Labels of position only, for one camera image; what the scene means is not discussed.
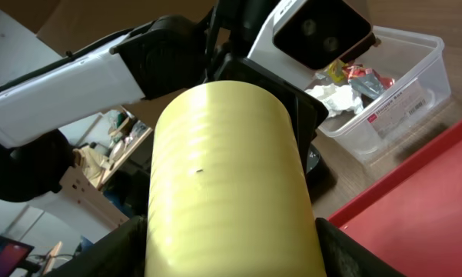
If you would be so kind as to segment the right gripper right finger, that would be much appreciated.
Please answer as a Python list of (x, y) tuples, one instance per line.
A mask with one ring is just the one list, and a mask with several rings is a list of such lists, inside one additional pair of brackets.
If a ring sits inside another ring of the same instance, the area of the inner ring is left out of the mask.
[(315, 225), (328, 277), (404, 277), (328, 220)]

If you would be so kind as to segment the white tissue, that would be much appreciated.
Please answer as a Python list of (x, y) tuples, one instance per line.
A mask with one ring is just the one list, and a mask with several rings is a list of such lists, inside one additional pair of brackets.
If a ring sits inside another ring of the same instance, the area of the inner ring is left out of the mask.
[(353, 112), (357, 115), (364, 110), (361, 94), (353, 90), (350, 85), (316, 85), (305, 92), (326, 107), (328, 118), (343, 112)]

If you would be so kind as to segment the yellow cup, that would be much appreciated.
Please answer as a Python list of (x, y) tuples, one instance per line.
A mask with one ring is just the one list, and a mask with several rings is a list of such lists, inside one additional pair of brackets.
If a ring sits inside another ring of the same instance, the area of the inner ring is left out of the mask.
[(236, 81), (180, 94), (155, 127), (145, 273), (323, 276), (286, 108)]

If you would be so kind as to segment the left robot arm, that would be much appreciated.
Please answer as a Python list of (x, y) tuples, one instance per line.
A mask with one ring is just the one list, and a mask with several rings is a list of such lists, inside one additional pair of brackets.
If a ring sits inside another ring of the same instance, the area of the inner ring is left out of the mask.
[(27, 202), (58, 192), (73, 163), (63, 125), (115, 105), (153, 100), (214, 80), (267, 89), (287, 109), (301, 157), (326, 118), (326, 108), (302, 96), (285, 63), (258, 60), (280, 32), (300, 31), (327, 11), (313, 1), (70, 1), (81, 25), (96, 32), (109, 19), (132, 27), (0, 85), (0, 199)]

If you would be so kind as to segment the yellow foil wrapper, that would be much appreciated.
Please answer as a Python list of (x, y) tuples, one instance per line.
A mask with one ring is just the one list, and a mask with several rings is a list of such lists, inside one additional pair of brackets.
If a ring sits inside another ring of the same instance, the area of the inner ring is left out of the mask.
[(345, 80), (345, 74), (343, 72), (343, 67), (345, 64), (337, 59), (333, 61), (329, 66), (324, 70), (324, 76), (327, 82), (340, 83)]

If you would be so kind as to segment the red snack wrapper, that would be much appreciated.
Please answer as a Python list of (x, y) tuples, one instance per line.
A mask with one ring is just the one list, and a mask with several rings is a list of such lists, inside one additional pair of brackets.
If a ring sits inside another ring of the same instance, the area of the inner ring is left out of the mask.
[(382, 77), (374, 69), (362, 64), (346, 65), (342, 72), (353, 90), (375, 100), (385, 93), (394, 83), (392, 78)]

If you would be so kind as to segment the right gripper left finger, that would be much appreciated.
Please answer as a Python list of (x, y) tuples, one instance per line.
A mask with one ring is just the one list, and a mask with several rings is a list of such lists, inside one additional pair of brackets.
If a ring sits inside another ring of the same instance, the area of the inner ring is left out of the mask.
[(135, 277), (145, 274), (147, 219), (135, 216), (50, 277)]

